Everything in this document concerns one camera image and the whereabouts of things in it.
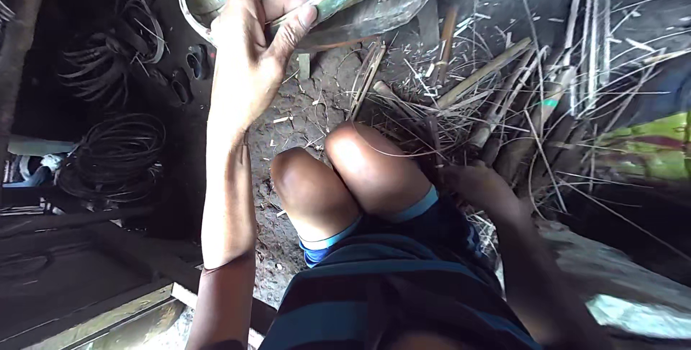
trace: striped shirt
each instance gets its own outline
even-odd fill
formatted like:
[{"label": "striped shirt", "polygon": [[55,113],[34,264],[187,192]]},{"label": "striped shirt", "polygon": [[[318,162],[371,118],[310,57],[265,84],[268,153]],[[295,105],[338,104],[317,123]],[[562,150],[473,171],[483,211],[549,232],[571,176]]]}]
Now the striped shirt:
[{"label": "striped shirt", "polygon": [[402,235],[344,242],[293,278],[260,350],[386,349],[410,331],[479,349],[541,348],[472,264],[443,261]]}]

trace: leg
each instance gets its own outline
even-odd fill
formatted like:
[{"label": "leg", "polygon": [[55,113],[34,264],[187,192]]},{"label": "leg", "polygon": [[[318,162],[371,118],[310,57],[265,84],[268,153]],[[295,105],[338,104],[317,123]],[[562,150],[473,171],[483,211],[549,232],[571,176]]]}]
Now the leg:
[{"label": "leg", "polygon": [[277,155],[271,178],[303,242],[331,238],[358,220],[357,203],[343,181],[304,149]]},{"label": "leg", "polygon": [[342,123],[326,137],[326,153],[350,192],[371,214],[399,214],[426,198],[432,188],[413,160],[383,154],[400,156],[403,151],[372,127]]}]

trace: forearm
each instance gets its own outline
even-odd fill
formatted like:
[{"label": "forearm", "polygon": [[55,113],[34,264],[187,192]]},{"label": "forearm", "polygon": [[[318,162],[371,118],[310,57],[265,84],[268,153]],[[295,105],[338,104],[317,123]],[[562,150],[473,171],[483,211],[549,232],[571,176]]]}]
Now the forearm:
[{"label": "forearm", "polygon": [[552,349],[611,349],[532,222],[495,220],[506,301],[531,335]]},{"label": "forearm", "polygon": [[228,137],[215,127],[209,124],[208,138],[223,139],[207,144],[204,270],[186,347],[193,350],[230,339],[246,344],[252,310],[256,222],[249,151],[244,130]]},{"label": "forearm", "polygon": [[245,129],[212,134],[207,143],[207,192],[202,220],[204,267],[218,268],[247,252],[254,252],[256,220],[252,195],[252,166],[244,142]]},{"label": "forearm", "polygon": [[225,340],[247,347],[254,270],[254,251],[216,270],[203,270],[186,350]]}]

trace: wood chip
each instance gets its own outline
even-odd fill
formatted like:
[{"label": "wood chip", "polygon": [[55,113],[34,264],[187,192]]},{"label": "wood chip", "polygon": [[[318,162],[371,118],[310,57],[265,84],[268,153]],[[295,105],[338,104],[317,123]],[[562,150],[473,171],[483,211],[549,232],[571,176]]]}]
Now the wood chip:
[{"label": "wood chip", "polygon": [[274,123],[281,123],[285,122],[286,120],[293,120],[292,116],[285,116],[285,117],[280,117],[279,119],[274,119]]}]

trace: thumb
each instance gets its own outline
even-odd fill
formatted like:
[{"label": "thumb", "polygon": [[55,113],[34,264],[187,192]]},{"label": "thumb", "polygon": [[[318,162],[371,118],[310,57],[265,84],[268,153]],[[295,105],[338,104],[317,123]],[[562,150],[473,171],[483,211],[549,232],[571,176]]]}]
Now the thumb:
[{"label": "thumb", "polygon": [[309,32],[316,15],[316,7],[313,5],[304,5],[289,14],[281,23],[267,54],[285,64],[300,40]]}]

